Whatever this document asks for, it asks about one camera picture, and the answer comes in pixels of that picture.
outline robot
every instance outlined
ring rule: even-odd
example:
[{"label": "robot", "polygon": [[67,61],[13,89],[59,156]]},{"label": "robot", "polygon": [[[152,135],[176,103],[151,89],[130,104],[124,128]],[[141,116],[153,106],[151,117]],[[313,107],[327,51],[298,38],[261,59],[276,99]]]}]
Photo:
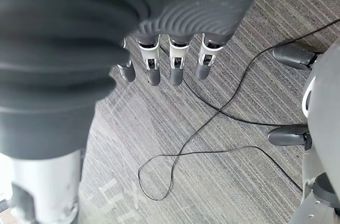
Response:
[{"label": "robot", "polygon": [[[192,36],[204,33],[195,70],[203,80],[253,1],[1,0],[0,153],[15,216],[24,223],[78,223],[78,188],[96,101],[115,88],[108,76],[113,65],[127,81],[136,76],[124,37],[134,35],[148,81],[158,85],[159,35],[168,34],[170,82],[180,85]],[[303,134],[312,146],[304,164],[310,172],[292,223],[326,215],[327,223],[338,223],[339,53],[336,42],[317,58],[307,83],[309,129]],[[301,136],[293,128],[286,134]]]}]

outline white marking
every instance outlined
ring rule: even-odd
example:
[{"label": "white marking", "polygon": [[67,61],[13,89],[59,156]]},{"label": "white marking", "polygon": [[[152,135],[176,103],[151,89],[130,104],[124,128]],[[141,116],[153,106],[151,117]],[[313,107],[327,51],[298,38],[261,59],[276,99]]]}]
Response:
[{"label": "white marking", "polygon": [[138,195],[137,185],[135,182],[131,182],[132,184],[132,191],[129,191],[127,189],[124,189],[124,193],[131,196],[133,199],[133,205],[138,210],[138,201],[142,201],[143,203],[146,203],[145,197]]}]

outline floor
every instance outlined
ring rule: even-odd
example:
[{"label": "floor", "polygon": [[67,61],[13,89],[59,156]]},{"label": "floor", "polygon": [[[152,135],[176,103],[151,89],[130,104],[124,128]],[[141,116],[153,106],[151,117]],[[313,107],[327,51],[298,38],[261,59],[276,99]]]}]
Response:
[{"label": "floor", "polygon": [[[193,75],[201,36],[195,37],[184,77],[197,93],[222,106],[256,53],[338,17],[340,0],[256,0],[203,82]],[[307,37],[305,42],[327,49],[339,36],[340,24]],[[165,36],[161,46],[168,52]],[[136,43],[128,39],[127,47],[137,78],[127,84],[113,68],[117,88],[98,103],[80,189],[80,223],[287,223],[301,193],[268,158],[253,149],[181,157],[167,198],[155,202],[142,194],[139,166],[156,154],[177,153],[215,111],[184,84],[170,85],[166,53],[161,52],[161,83],[152,87]],[[259,122],[303,123],[300,103],[308,74],[283,66],[266,53],[251,67],[239,94],[225,111]],[[184,151],[257,145],[302,185],[303,148],[270,145],[270,130],[218,115]],[[150,195],[161,197],[165,193],[172,161],[158,158],[143,170],[143,184]]]}]

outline white joint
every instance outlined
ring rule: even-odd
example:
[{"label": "white joint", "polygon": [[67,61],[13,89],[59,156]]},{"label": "white joint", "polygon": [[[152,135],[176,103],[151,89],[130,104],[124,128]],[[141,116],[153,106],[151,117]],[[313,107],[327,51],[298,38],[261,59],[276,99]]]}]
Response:
[{"label": "white joint", "polygon": [[308,110],[307,110],[307,99],[308,99],[308,95],[309,93],[312,91],[313,87],[314,87],[314,82],[315,82],[315,78],[314,77],[311,82],[309,83],[304,95],[303,95],[303,98],[302,98],[302,112],[303,114],[305,115],[306,118],[308,118]]},{"label": "white joint", "polygon": [[180,65],[180,69],[184,68],[184,62],[185,62],[185,58],[188,55],[188,51],[189,51],[189,44],[183,47],[178,47],[178,46],[174,46],[169,38],[169,43],[170,43],[170,48],[169,48],[169,58],[170,58],[170,65],[172,69],[175,69],[175,58],[181,58],[181,65]]},{"label": "white joint", "polygon": [[223,46],[216,48],[216,49],[209,48],[205,45],[204,38],[205,38],[205,34],[202,34],[202,43],[201,43],[200,53],[198,56],[198,63],[200,65],[203,65],[205,57],[207,55],[210,55],[211,60],[209,61],[208,66],[211,66],[214,63],[217,55],[219,55],[220,51],[223,49]]},{"label": "white joint", "polygon": [[132,64],[132,61],[129,59],[129,61],[127,62],[127,64],[124,66],[124,67],[130,67],[131,66],[131,64]]},{"label": "white joint", "polygon": [[156,46],[152,48],[144,48],[139,45],[140,51],[142,53],[142,57],[145,63],[145,67],[147,70],[150,70],[149,67],[149,59],[154,59],[155,61],[155,70],[159,68],[159,38],[157,40]]}]

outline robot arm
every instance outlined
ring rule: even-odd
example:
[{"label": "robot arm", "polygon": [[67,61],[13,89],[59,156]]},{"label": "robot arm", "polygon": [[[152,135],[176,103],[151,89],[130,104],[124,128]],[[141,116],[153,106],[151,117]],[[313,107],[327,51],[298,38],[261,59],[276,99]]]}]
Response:
[{"label": "robot arm", "polygon": [[[203,79],[252,1],[0,0],[0,153],[16,215],[28,223],[77,223],[78,187],[96,101],[115,87],[108,76],[113,65],[129,75],[128,81],[135,76],[121,47],[126,35],[135,32],[141,39],[169,33],[176,85],[186,55],[179,36],[206,33],[196,70]],[[149,77],[157,85],[158,56],[142,47],[146,66],[150,59],[154,69]],[[330,50],[333,54],[325,55],[329,58],[314,81],[308,120],[321,163],[339,194],[339,44]]]}]

